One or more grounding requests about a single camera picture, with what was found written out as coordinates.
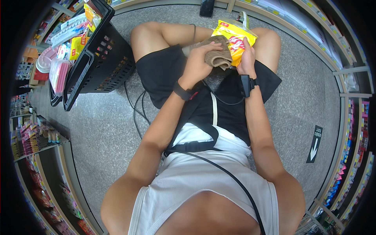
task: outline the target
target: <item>smartphone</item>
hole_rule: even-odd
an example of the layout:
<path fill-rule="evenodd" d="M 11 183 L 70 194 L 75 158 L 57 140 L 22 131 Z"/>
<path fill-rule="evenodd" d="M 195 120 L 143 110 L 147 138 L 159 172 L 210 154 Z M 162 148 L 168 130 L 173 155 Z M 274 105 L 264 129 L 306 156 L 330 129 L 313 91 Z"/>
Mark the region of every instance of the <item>smartphone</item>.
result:
<path fill-rule="evenodd" d="M 213 17 L 214 0 L 201 0 L 200 16 L 206 18 Z"/>

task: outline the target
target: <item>shoulder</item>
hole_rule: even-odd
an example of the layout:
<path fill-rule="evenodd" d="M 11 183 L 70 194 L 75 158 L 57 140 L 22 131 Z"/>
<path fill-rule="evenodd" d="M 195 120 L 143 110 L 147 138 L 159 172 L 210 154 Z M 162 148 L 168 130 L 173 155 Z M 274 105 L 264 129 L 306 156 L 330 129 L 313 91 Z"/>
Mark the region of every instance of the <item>shoulder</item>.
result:
<path fill-rule="evenodd" d="M 288 172 L 273 183 L 278 200 L 279 234 L 294 234 L 305 213 L 302 187 Z"/>
<path fill-rule="evenodd" d="M 147 186 L 116 181 L 107 191 L 100 210 L 101 219 L 111 235 L 127 234 L 132 227 L 132 213 L 141 208 Z"/>

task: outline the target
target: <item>yellow snack bag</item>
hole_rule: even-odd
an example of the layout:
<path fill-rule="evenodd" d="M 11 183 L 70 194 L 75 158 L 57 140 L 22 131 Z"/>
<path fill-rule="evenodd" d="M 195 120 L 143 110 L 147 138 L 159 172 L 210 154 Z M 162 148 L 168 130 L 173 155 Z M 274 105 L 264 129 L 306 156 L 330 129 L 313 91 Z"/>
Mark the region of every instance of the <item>yellow snack bag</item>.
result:
<path fill-rule="evenodd" d="M 85 47 L 89 37 L 75 37 L 72 38 L 71 51 L 69 53 L 69 60 L 78 59 L 81 51 Z"/>
<path fill-rule="evenodd" d="M 86 3 L 83 5 L 83 7 L 85 9 L 85 16 L 88 19 L 89 29 L 91 32 L 94 32 L 102 18 Z"/>
<path fill-rule="evenodd" d="M 232 66 L 238 66 L 241 61 L 241 55 L 244 52 L 243 40 L 247 37 L 249 44 L 252 46 L 257 36 L 247 29 L 244 25 L 236 20 L 220 19 L 218 26 L 212 36 L 223 35 L 229 40 L 228 48 L 232 57 Z"/>

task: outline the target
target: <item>gray floor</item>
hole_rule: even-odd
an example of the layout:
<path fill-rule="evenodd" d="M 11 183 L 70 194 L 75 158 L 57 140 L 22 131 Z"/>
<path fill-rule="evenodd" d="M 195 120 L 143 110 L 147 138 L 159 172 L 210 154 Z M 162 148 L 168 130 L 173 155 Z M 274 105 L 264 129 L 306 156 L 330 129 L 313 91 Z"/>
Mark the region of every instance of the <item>gray floor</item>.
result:
<path fill-rule="evenodd" d="M 230 14 L 216 8 L 213 19 L 200 18 L 199 8 L 196 5 L 169 5 L 139 9 L 115 16 L 112 23 L 129 42 L 131 29 L 147 21 L 194 23 L 215 28 L 220 17 L 237 16 L 235 12 Z M 309 207 L 324 181 L 337 143 L 338 86 L 329 68 L 297 40 L 255 18 L 250 19 L 250 25 L 273 29 L 282 40 L 277 71 L 282 83 L 265 106 L 275 147 L 287 171 L 301 183 Z M 128 80 L 127 88 L 135 102 L 143 91 L 137 73 Z M 80 94 L 70 112 L 65 112 L 61 103 L 51 107 L 48 86 L 36 89 L 31 103 L 38 114 L 68 130 L 84 195 L 104 228 L 100 219 L 104 194 L 125 172 L 140 143 L 124 88 L 107 94 Z M 148 95 L 145 105 L 147 116 L 152 119 L 157 109 Z M 144 132 L 146 122 L 138 117 L 138 123 Z M 321 144 L 315 163 L 306 164 L 315 125 L 323 127 Z"/>

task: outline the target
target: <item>black smartwatch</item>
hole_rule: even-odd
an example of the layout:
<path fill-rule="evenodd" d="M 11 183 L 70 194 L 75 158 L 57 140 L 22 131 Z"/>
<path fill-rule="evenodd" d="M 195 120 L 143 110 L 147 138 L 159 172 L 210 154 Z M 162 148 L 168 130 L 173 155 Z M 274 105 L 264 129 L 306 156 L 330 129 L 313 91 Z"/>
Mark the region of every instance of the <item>black smartwatch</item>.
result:
<path fill-rule="evenodd" d="M 250 92 L 255 86 L 258 86 L 258 81 L 256 79 L 251 79 L 247 74 L 239 74 L 238 75 L 239 85 L 241 94 L 244 97 L 249 97 Z"/>
<path fill-rule="evenodd" d="M 178 82 L 175 83 L 174 85 L 174 92 L 180 96 L 183 100 L 189 101 L 193 99 L 195 95 L 197 95 L 198 91 L 192 91 L 190 89 L 184 90 Z"/>

